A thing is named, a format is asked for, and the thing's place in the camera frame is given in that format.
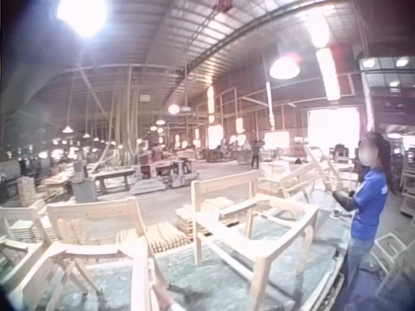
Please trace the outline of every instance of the metal roof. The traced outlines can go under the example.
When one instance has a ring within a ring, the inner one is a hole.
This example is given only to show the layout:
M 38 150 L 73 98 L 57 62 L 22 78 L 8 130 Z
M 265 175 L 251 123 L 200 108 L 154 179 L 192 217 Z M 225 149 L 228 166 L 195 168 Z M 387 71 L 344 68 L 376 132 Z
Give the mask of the metal roof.
M 260 62 L 264 55 L 314 50 L 307 31 L 309 12 L 321 9 L 331 43 L 359 41 L 349 1 L 239 0 L 226 14 L 212 9 L 211 0 L 112 0 L 105 27 L 85 41 L 80 66 L 103 108 L 109 113 L 114 91 L 128 85 L 150 95 L 140 102 L 142 126 L 150 126 L 166 105 L 189 105 L 208 86 L 234 70 Z M 25 113 L 65 126 L 69 97 L 71 122 L 83 129 L 95 111 L 78 68 L 64 71 L 24 107 Z

